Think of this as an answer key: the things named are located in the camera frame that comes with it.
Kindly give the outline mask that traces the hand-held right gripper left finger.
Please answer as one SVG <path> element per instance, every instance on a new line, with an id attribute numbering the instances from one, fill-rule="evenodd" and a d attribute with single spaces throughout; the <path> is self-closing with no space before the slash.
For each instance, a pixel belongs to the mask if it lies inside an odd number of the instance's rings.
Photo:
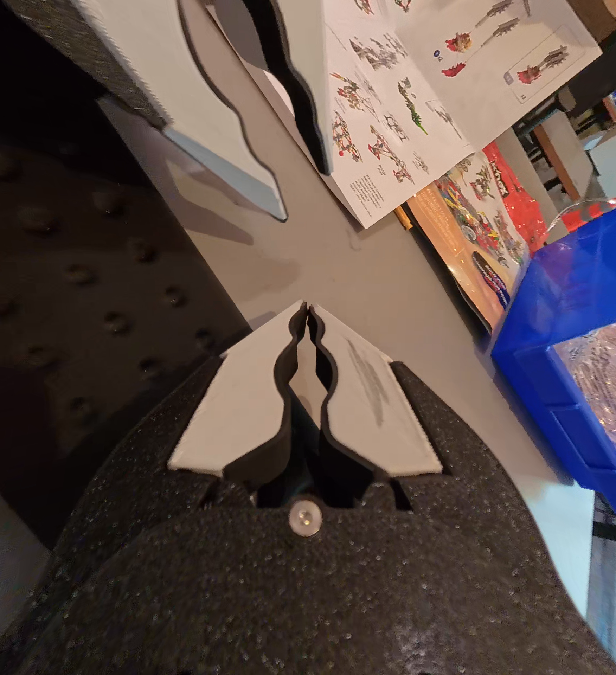
<path id="1" fill-rule="evenodd" d="M 307 303 L 299 300 L 220 357 L 172 455 L 171 470 L 223 479 L 275 479 L 290 460 L 289 383 Z"/>

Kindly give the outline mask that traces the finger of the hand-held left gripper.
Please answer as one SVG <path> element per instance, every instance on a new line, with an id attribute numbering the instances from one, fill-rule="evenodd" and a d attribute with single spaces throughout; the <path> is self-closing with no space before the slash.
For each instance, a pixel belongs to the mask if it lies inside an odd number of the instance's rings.
<path id="1" fill-rule="evenodd" d="M 78 11 L 163 115 L 163 135 L 241 198 L 280 222 L 288 214 L 244 122 L 202 67 L 181 1 L 78 1 Z"/>
<path id="2" fill-rule="evenodd" d="M 328 139 L 326 23 L 321 1 L 255 1 L 262 67 L 283 87 L 296 128 L 322 175 L 333 170 Z"/>

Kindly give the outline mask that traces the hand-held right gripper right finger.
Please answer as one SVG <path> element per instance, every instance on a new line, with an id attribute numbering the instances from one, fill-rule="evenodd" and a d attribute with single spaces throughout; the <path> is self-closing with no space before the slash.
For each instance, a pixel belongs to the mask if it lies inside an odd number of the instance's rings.
<path id="1" fill-rule="evenodd" d="M 309 308 L 307 324 L 326 389 L 320 412 L 326 469 L 353 481 L 442 473 L 393 360 L 321 306 Z"/>

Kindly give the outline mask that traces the white printed instruction sheet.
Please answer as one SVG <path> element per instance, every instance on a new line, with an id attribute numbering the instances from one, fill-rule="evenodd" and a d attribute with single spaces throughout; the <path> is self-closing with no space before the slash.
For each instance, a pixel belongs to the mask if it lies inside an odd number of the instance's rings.
<path id="1" fill-rule="evenodd" d="M 278 116 L 254 1 L 208 1 Z M 323 180 L 369 228 L 602 54 L 569 1 L 322 1 L 333 170 Z"/>

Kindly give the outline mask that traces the blue plastic bin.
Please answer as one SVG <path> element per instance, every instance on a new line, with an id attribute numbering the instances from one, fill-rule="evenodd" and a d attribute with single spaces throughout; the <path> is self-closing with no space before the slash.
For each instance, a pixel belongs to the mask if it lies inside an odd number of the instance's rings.
<path id="1" fill-rule="evenodd" d="M 534 254 L 492 357 L 551 449 L 616 512 L 616 448 L 555 345 L 616 323 L 616 210 Z"/>

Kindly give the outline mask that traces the orange and red toy bag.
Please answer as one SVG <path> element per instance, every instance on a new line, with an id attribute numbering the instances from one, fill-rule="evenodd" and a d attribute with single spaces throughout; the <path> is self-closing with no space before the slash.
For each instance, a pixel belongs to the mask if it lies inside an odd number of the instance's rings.
<path id="1" fill-rule="evenodd" d="M 467 156 L 403 208 L 492 333 L 548 235 L 538 202 L 498 144 Z"/>

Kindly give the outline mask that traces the clear plastic bag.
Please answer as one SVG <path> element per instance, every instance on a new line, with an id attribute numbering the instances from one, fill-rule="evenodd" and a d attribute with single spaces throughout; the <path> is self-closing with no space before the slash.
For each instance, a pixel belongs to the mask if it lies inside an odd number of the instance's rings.
<path id="1" fill-rule="evenodd" d="M 616 448 L 616 323 L 554 348 Z"/>

